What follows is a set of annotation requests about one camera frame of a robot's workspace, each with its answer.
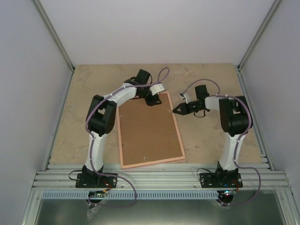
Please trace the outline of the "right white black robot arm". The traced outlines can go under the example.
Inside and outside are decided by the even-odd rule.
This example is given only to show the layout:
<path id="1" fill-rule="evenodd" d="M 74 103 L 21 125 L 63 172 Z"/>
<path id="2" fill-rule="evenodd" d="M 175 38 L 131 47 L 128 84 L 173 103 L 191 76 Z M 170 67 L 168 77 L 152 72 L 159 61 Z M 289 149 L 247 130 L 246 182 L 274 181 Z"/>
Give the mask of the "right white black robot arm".
<path id="1" fill-rule="evenodd" d="M 221 128 L 225 133 L 223 153 L 215 172 L 198 173 L 202 188 L 241 188 L 238 157 L 243 140 L 253 126 L 252 116 L 244 96 L 210 95 L 206 85 L 195 87 L 196 100 L 191 101 L 185 92 L 180 97 L 185 100 L 173 109 L 178 115 L 195 114 L 199 111 L 219 111 Z"/>

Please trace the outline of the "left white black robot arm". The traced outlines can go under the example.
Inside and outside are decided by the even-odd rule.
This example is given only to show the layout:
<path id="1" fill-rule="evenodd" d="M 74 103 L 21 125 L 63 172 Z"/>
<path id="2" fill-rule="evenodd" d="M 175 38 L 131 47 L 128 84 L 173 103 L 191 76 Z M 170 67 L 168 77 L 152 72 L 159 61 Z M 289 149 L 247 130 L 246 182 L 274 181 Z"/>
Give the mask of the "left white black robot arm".
<path id="1" fill-rule="evenodd" d="M 93 97 L 85 122 L 85 129 L 90 139 L 89 153 L 82 172 L 77 175 L 76 187 L 99 187 L 103 178 L 115 176 L 115 174 L 103 174 L 107 136 L 114 127 L 118 107 L 125 102 L 139 97 L 144 99 L 148 106 L 161 104 L 158 94 L 165 91 L 165 87 L 161 80 L 148 84 L 150 78 L 151 74 L 141 69 L 137 76 L 127 79 L 112 93 Z"/>

